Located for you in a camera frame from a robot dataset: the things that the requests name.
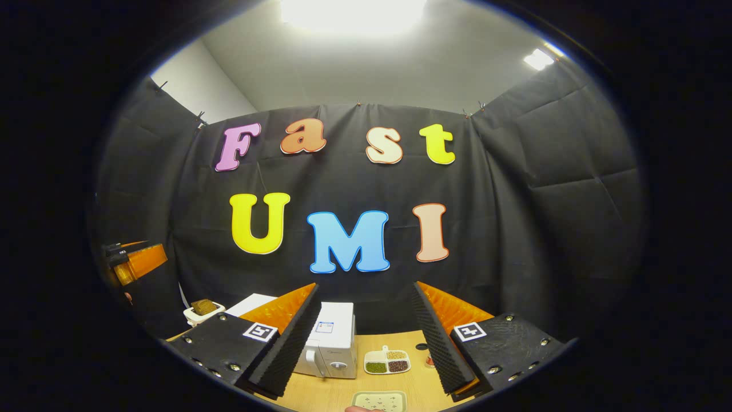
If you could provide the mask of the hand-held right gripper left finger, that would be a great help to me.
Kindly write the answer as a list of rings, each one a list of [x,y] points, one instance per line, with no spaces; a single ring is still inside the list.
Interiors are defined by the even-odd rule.
[[[243,315],[219,312],[168,344],[217,380],[275,401],[320,310],[319,285],[311,283]]]

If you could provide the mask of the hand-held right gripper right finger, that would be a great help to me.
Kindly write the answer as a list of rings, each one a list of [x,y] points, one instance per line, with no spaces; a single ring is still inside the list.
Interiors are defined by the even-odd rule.
[[[411,305],[444,392],[453,401],[492,396],[549,365],[567,343],[513,312],[474,307],[415,282]]]

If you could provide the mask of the white microwave oven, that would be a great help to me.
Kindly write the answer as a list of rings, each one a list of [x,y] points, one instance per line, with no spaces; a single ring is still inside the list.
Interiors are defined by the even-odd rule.
[[[243,316],[266,303],[284,298],[285,295],[274,296],[253,293],[233,307],[227,308],[227,315]],[[275,315],[284,315],[290,320],[295,310],[276,305]],[[356,378],[357,348],[355,342],[356,321],[353,303],[322,302],[318,318],[306,340],[296,363],[295,373],[313,375],[320,378]],[[274,326],[282,323],[279,320],[250,320],[261,325],[250,328],[245,335],[254,338],[269,338]]]

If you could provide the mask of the white divided dish of beans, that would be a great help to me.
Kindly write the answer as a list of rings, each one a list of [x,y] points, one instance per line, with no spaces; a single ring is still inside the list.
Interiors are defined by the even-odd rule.
[[[411,369],[411,361],[405,350],[390,349],[384,345],[381,350],[366,352],[363,369],[371,375],[399,374]]]

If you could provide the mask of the white toaster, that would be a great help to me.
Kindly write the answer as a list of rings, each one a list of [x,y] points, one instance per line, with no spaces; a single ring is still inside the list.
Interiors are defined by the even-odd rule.
[[[206,310],[210,308],[210,311],[207,311],[207,313],[204,313],[203,315],[199,315],[196,311],[196,307],[193,303],[191,303],[191,307],[186,308],[183,310],[183,316],[185,317],[186,323],[191,326],[195,327],[198,326],[200,323],[203,323],[205,320],[208,320],[212,316],[215,316],[219,313],[223,313],[226,308],[223,305],[220,305],[216,302],[208,302],[210,305],[206,307]]]

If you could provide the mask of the pale green square plate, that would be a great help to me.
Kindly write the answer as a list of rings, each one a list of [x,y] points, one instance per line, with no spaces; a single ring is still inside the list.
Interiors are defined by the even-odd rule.
[[[359,391],[351,404],[368,410],[384,410],[384,412],[407,412],[408,402],[403,391]]]

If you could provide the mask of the black backdrop cloth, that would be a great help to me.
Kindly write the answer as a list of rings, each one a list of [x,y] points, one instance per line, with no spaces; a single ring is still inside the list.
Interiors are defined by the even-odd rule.
[[[630,286],[647,232],[630,132],[556,62],[470,119],[404,105],[306,105],[199,130],[144,81],[100,153],[91,239],[161,244],[129,287],[154,336],[183,298],[230,306],[317,283],[362,334],[413,331],[412,285],[563,340]]]

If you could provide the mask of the small ceiling light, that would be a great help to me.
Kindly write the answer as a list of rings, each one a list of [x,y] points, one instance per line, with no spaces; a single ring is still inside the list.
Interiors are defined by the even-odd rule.
[[[523,58],[523,62],[536,71],[542,71],[555,62],[555,58],[546,54],[544,50],[534,49],[531,54]]]

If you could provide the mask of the large rectangular ceiling light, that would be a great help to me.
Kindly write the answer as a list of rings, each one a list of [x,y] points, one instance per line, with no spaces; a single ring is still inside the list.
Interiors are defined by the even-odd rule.
[[[280,0],[283,23],[328,34],[404,32],[423,15],[427,0]]]

